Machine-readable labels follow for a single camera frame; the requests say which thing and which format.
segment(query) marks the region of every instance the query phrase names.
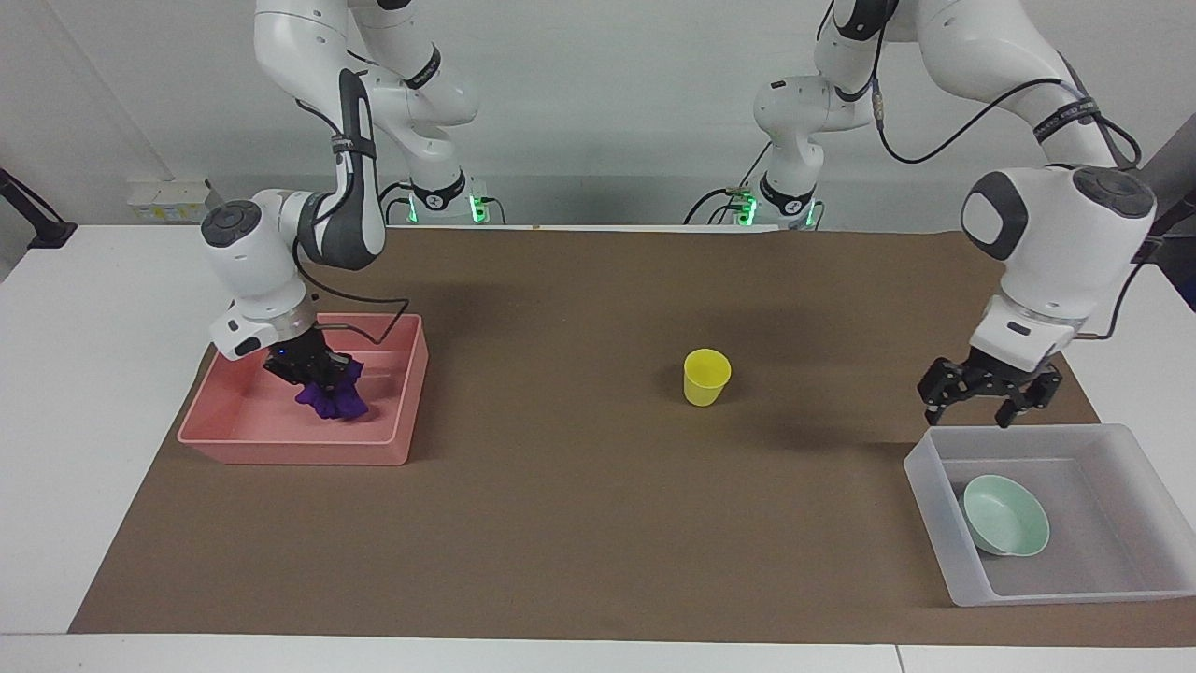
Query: white table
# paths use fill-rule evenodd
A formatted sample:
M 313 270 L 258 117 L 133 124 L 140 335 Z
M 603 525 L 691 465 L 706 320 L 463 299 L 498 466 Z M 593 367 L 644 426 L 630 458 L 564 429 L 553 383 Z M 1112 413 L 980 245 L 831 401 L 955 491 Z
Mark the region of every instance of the white table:
M 85 226 L 0 283 L 0 632 L 14 634 L 0 637 L 0 669 L 1196 671 L 1196 649 L 63 636 L 227 300 L 191 226 Z M 1196 317 L 1148 267 L 1116 338 L 1066 354 L 1102 421 L 1134 430 L 1189 521 L 1194 347 Z

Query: wall socket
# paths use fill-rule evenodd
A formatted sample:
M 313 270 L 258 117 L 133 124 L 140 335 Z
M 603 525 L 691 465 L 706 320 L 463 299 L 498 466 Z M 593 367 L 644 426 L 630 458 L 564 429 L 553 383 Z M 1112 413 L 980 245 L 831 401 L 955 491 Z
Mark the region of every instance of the wall socket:
M 199 222 L 224 201 L 207 179 L 129 182 L 129 207 L 139 221 Z

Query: light green bowl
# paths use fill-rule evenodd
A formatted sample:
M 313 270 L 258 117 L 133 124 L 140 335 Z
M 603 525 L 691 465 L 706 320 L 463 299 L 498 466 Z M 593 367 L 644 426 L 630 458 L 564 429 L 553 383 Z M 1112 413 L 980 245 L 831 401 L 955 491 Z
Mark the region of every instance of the light green bowl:
M 959 498 L 972 542 L 996 556 L 1031 557 L 1046 549 L 1050 521 L 1038 498 L 997 475 L 972 479 Z

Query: pink tray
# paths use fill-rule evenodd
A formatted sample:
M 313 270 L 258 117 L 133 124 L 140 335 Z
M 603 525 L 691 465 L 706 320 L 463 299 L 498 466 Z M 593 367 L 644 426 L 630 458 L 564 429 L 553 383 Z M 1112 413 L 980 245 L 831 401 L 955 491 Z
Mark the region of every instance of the pink tray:
M 382 334 L 393 316 L 321 313 Z M 380 347 L 353 331 L 324 332 L 328 345 L 365 366 L 358 392 L 370 411 L 355 421 L 322 421 L 295 404 L 299 387 L 262 369 L 266 351 L 230 362 L 216 356 L 183 420 L 178 441 L 225 464 L 403 465 L 428 366 L 423 320 L 404 314 Z

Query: yellow plastic cup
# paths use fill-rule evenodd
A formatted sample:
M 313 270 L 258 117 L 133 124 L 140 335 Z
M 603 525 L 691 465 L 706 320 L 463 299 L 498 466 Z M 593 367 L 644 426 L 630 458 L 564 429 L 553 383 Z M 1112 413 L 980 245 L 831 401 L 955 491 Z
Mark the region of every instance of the yellow plastic cup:
M 731 361 L 719 351 L 701 349 L 685 357 L 685 399 L 708 408 L 731 381 Z

